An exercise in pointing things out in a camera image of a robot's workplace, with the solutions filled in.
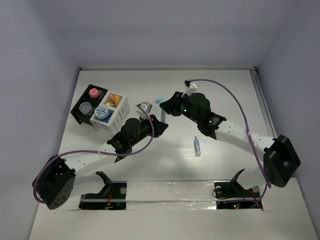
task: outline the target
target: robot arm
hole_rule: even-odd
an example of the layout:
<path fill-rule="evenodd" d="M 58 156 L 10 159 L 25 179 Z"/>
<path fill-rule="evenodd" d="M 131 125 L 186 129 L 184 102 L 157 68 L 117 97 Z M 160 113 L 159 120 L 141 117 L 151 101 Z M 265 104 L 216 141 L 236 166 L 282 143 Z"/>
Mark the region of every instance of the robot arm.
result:
<path fill-rule="evenodd" d="M 148 112 L 146 104 L 142 108 Z M 168 127 L 168 124 L 150 115 L 152 128 L 146 116 L 139 112 L 138 114 L 139 119 L 129 118 L 121 127 L 121 131 L 97 149 L 98 153 L 107 152 L 112 155 L 84 153 L 65 159 L 58 158 L 48 165 L 40 176 L 37 176 L 37 184 L 35 180 L 32 186 L 50 210 L 60 207 L 73 196 L 99 193 L 104 197 L 110 193 L 112 181 L 103 172 L 95 172 L 95 170 L 124 159 L 126 155 L 132 153 L 134 145 L 147 136 L 152 136 L 153 130 L 153 137 L 158 138 Z"/>
<path fill-rule="evenodd" d="M 176 91 L 171 99 L 162 102 L 160 107 L 169 115 L 187 117 L 197 124 L 198 130 L 205 136 L 227 142 L 253 154 L 247 131 L 212 112 L 209 100 L 204 94 L 196 92 L 197 85 L 188 80 L 185 83 L 185 92 Z M 256 133 L 250 134 L 268 180 L 271 184 L 283 188 L 301 164 L 290 140 L 283 135 L 272 138 Z M 263 180 L 261 172 L 257 169 L 250 175 L 237 176 L 237 182 L 244 189 L 259 185 Z"/>

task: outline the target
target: white platform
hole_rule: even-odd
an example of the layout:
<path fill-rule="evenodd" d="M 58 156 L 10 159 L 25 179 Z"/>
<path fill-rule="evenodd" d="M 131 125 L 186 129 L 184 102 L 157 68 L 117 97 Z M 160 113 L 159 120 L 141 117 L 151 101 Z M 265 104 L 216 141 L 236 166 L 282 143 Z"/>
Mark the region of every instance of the white platform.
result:
<path fill-rule="evenodd" d="M 89 84 L 128 97 L 128 117 L 138 117 L 135 104 L 169 99 L 183 91 L 184 80 L 208 78 L 226 85 L 237 96 L 247 115 L 251 131 L 268 135 L 257 94 L 248 70 L 145 70 L 81 71 L 71 107 Z M 244 127 L 242 115 L 234 100 L 221 87 L 198 82 L 198 91 L 211 102 L 211 110 Z M 159 105 L 151 111 L 159 119 Z M 245 168 L 256 166 L 255 158 L 224 142 L 203 136 L 197 126 L 183 116 L 166 116 L 169 128 L 144 152 L 101 168 L 113 181 L 195 181 L 224 180 Z M 195 157 L 193 139 L 197 136 L 201 157 Z M 68 116 L 60 153 L 76 149 L 95 149 L 111 136 L 95 131 Z M 144 146 L 148 139 L 134 147 Z M 316 240 L 299 185 L 292 179 L 285 188 L 273 187 L 263 199 L 264 211 L 239 210 L 48 210 L 40 205 L 31 240 L 42 239 L 215 239 L 215 240 Z"/>

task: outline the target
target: gray wall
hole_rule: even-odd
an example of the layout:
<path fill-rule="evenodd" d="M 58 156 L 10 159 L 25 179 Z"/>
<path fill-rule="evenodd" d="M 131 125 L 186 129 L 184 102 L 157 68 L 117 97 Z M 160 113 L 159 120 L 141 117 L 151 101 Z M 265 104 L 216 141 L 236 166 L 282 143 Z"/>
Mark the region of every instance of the gray wall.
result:
<path fill-rule="evenodd" d="M 252 67 L 296 0 L 43 1 L 82 67 Z"/>
<path fill-rule="evenodd" d="M 294 143 L 297 177 L 311 219 L 320 231 L 320 1 L 298 0 L 259 65 L 258 72 L 278 134 Z"/>
<path fill-rule="evenodd" d="M 1 240 L 29 238 L 31 183 L 59 149 L 79 72 L 50 23 L 28 1 L 0 1 Z"/>

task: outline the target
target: white cube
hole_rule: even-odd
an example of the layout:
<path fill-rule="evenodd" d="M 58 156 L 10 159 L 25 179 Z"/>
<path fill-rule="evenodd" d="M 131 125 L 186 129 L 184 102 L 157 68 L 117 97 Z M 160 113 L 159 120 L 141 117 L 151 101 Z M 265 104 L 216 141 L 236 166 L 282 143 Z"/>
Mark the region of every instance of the white cube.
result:
<path fill-rule="evenodd" d="M 110 94 L 113 94 L 114 96 L 119 96 L 119 104 L 117 106 L 107 105 L 107 103 L 110 102 Z M 92 115 L 90 121 L 96 130 L 103 129 L 115 135 L 117 132 L 120 131 L 122 123 L 125 121 L 126 116 L 130 111 L 128 98 L 127 96 L 124 96 L 122 94 L 118 94 L 113 91 L 108 91 L 102 99 L 100 105 L 106 105 L 109 112 L 111 113 L 109 121 L 101 121 L 96 117 L 95 114 Z"/>

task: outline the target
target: round cap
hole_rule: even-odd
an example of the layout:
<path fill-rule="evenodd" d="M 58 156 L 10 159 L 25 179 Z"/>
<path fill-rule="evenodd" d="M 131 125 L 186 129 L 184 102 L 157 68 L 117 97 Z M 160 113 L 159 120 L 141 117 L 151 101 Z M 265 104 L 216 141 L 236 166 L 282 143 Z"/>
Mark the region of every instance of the round cap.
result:
<path fill-rule="evenodd" d="M 93 99 L 96 99 L 97 97 L 99 97 L 99 92 L 96 88 L 91 88 L 89 90 L 89 95 L 90 97 L 92 97 Z"/>
<path fill-rule="evenodd" d="M 105 119 L 109 116 L 109 110 L 107 106 L 100 105 L 94 110 L 94 114 L 97 119 Z"/>
<path fill-rule="evenodd" d="M 92 109 L 91 103 L 84 101 L 79 105 L 79 110 L 83 115 L 88 115 Z"/>

